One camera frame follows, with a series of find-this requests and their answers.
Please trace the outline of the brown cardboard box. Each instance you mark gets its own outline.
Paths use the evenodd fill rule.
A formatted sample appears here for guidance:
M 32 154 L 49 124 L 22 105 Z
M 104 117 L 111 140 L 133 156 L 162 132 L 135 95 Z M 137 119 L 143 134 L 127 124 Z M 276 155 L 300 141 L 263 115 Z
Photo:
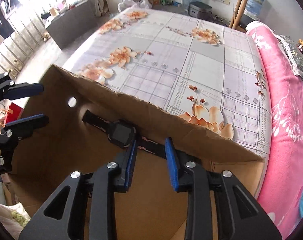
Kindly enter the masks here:
M 208 128 L 57 66 L 23 116 L 10 179 L 20 239 L 259 239 L 261 157 Z

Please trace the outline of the white plastic bag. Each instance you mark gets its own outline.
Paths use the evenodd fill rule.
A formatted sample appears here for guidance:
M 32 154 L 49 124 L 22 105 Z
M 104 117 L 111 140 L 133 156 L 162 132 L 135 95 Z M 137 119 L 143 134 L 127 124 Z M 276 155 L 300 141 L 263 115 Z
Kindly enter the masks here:
M 148 0 L 123 0 L 118 4 L 118 12 L 123 12 L 127 8 L 151 9 L 152 5 Z

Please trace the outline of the floral bed sheet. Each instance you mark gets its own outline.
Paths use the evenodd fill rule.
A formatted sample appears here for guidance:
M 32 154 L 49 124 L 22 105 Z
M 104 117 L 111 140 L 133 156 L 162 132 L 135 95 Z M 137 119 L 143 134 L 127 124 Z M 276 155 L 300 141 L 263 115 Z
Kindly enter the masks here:
M 271 103 L 251 37 L 173 12 L 129 8 L 95 31 L 64 68 L 200 120 L 267 158 Z

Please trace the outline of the grey cabinet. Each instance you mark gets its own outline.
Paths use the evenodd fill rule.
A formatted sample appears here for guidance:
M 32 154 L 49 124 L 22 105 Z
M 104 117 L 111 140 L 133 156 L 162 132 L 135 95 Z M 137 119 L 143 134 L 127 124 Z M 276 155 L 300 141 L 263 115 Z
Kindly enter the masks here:
M 75 39 L 97 26 L 91 5 L 84 0 L 70 10 L 46 23 L 46 30 L 60 49 L 66 48 Z

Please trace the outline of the grey rice cooker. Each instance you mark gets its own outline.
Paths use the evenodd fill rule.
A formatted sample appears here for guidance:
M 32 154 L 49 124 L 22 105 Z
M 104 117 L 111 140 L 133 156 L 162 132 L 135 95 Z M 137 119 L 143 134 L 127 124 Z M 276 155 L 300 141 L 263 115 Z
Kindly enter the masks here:
M 212 7 L 202 2 L 190 2 L 188 15 L 201 20 L 208 20 L 212 13 Z

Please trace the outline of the red gift bag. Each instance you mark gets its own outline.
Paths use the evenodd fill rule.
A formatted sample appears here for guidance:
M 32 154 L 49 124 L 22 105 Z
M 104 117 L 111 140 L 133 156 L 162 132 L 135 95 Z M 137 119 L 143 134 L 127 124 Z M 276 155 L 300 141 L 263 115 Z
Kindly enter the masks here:
M 6 124 L 18 120 L 22 112 L 23 112 L 22 107 L 11 102 L 9 108 L 7 109 Z

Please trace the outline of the blue water bottle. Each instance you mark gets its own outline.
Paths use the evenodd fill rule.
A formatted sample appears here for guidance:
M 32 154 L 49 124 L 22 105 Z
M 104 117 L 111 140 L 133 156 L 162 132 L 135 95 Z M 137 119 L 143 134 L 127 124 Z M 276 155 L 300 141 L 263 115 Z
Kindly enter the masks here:
M 251 17 L 257 18 L 262 10 L 265 0 L 247 0 L 244 13 Z

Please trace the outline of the mushroom figurine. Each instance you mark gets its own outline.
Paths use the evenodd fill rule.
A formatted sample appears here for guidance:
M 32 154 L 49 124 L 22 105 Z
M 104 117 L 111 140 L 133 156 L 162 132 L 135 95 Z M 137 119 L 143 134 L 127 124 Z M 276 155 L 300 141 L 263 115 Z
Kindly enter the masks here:
M 300 53 L 303 54 L 303 40 L 302 39 L 298 40 L 297 48 L 300 51 Z

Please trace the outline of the pink fleece blanket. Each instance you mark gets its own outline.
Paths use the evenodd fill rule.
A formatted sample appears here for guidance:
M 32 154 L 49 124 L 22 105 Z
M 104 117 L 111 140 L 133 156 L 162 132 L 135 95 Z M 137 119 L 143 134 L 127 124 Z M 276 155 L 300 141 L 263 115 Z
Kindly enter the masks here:
M 271 148 L 258 202 L 286 239 L 300 219 L 303 192 L 303 81 L 267 25 L 254 21 L 246 29 L 260 52 L 271 98 Z

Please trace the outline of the wooden crutch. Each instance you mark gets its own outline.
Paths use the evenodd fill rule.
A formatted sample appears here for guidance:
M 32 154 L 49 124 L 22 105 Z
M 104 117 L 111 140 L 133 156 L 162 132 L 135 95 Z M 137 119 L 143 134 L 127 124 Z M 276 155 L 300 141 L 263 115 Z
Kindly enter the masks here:
M 245 11 L 245 7 L 247 5 L 248 0 L 238 0 L 234 9 L 233 16 L 230 21 L 230 25 L 228 26 L 231 29 L 237 29 L 239 27 L 239 23 L 243 13 Z

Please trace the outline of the pink strap smart watch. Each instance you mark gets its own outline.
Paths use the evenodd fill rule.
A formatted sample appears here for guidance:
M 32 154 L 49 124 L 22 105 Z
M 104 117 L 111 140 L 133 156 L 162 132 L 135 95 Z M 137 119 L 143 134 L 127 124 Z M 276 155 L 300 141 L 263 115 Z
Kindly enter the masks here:
M 123 149 L 132 148 L 130 151 L 132 159 L 136 157 L 138 148 L 163 159 L 173 156 L 171 146 L 167 147 L 140 135 L 138 129 L 125 120 L 106 121 L 87 110 L 82 121 L 105 132 L 112 144 Z

